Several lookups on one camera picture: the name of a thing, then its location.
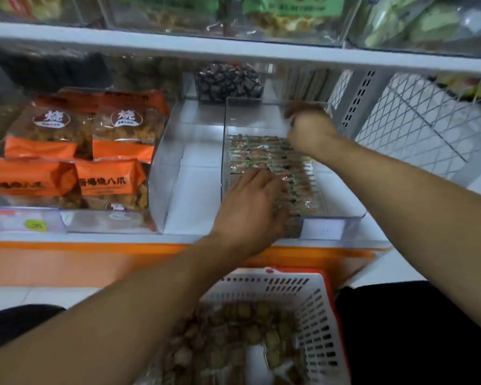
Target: forearm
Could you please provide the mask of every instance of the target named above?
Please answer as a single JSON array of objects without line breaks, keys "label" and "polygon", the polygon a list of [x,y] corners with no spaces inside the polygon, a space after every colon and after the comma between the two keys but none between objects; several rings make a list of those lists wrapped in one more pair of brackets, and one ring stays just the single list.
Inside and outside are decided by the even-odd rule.
[{"label": "forearm", "polygon": [[133,272],[0,349],[0,385],[131,384],[173,325],[235,268],[208,236]]},{"label": "forearm", "polygon": [[327,154],[396,249],[481,326],[481,195],[347,140]]}]

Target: white chinese character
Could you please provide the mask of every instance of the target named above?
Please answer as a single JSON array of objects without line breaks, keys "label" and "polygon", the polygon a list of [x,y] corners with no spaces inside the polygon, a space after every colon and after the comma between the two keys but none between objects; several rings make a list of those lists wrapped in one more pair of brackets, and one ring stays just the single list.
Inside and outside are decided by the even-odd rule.
[{"label": "white chinese character", "polygon": [[135,112],[128,109],[119,113],[118,119],[135,120]]},{"label": "white chinese character", "polygon": [[64,113],[60,111],[48,111],[45,115],[47,122],[62,122]]}]

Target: yellow sticker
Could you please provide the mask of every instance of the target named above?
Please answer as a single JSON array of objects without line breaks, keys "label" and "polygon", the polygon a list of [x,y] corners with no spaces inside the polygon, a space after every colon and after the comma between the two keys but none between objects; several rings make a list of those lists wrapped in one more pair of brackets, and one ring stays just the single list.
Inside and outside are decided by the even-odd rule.
[{"label": "yellow sticker", "polygon": [[30,231],[47,232],[48,226],[43,220],[25,220],[25,227]]}]

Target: hand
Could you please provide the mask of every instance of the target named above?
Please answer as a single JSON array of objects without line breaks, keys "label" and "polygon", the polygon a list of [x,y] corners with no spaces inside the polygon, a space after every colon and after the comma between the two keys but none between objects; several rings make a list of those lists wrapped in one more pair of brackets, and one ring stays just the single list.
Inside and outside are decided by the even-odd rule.
[{"label": "hand", "polygon": [[319,105],[294,102],[285,111],[285,118],[292,117],[287,138],[296,151],[328,164],[340,143],[350,143],[341,136],[331,117]]},{"label": "hand", "polygon": [[289,211],[275,213],[283,181],[269,170],[248,169],[224,197],[210,236],[243,259],[256,255],[285,233]]}]

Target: orange shelf base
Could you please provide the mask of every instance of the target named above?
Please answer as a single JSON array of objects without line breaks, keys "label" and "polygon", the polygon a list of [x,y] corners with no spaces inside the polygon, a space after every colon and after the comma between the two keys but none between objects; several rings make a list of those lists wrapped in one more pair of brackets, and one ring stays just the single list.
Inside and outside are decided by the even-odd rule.
[{"label": "orange shelf base", "polygon": [[[0,286],[103,287],[187,246],[0,242]],[[248,259],[244,267],[320,268],[336,287],[374,258],[364,249],[270,247]]]}]

